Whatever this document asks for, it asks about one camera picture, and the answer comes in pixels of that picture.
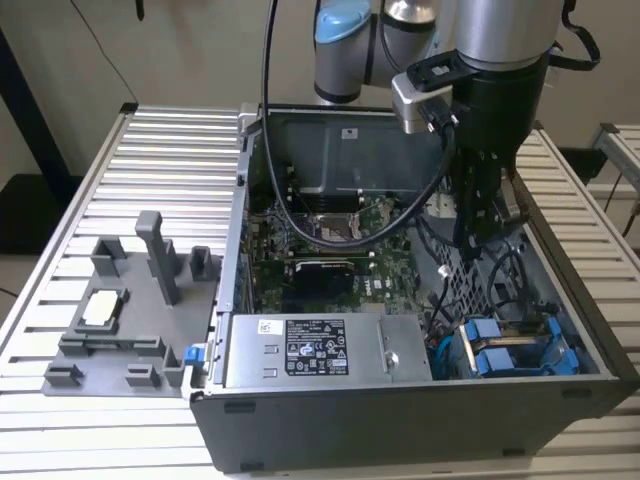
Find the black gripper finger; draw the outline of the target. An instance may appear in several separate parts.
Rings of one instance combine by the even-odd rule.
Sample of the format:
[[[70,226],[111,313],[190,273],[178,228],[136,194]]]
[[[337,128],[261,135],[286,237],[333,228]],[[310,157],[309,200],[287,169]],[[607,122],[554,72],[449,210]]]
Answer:
[[[479,154],[468,148],[460,148],[456,156],[454,190],[456,202],[456,222],[453,240],[463,261],[471,261],[479,256],[480,248],[473,246],[474,222],[478,209],[477,201],[481,184]]]
[[[522,192],[514,184],[514,163],[505,163],[498,155],[491,155],[488,168],[486,182],[481,185],[481,243],[490,243],[509,236],[529,220],[529,209]]]

